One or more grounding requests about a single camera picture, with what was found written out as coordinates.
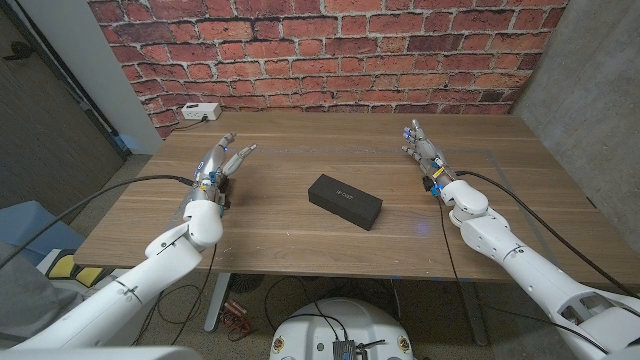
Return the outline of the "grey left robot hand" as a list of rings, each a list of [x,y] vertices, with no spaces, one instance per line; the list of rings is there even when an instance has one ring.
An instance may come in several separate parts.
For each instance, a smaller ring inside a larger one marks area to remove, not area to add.
[[[193,200],[209,200],[218,204],[225,201],[224,193],[229,184],[229,177],[257,147],[256,144],[251,144],[238,151],[229,161],[225,161],[228,145],[235,140],[235,137],[235,132],[226,134],[206,153],[194,173]]]

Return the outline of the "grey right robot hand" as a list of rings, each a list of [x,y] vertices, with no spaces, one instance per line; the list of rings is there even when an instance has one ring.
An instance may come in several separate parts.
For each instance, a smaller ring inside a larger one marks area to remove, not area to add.
[[[404,129],[403,136],[408,145],[402,150],[417,161],[421,171],[434,185],[443,189],[456,180],[455,173],[447,165],[443,153],[426,137],[416,119]]]

